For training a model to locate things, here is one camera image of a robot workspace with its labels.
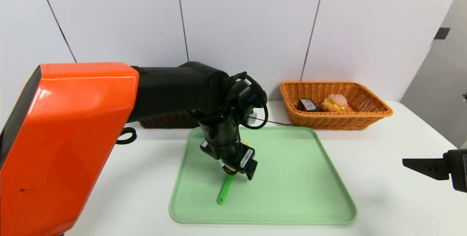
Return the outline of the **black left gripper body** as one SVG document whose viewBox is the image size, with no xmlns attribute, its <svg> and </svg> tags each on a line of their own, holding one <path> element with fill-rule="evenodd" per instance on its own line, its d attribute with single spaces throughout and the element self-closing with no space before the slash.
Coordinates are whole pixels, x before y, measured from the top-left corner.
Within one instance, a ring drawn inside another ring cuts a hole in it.
<svg viewBox="0 0 467 236">
<path fill-rule="evenodd" d="M 235 124 L 200 124 L 205 139 L 200 149 L 217 160 L 228 175 L 246 174 L 246 164 L 254 159 L 255 150 L 240 140 Z"/>
</svg>

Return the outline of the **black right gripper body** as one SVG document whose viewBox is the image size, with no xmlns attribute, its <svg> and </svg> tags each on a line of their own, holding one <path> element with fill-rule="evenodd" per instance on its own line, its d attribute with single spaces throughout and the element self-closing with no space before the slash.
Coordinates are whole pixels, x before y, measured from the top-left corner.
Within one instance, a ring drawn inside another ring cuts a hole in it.
<svg viewBox="0 0 467 236">
<path fill-rule="evenodd" d="M 467 150 L 450 150 L 443 154 L 454 190 L 467 192 Z"/>
</svg>

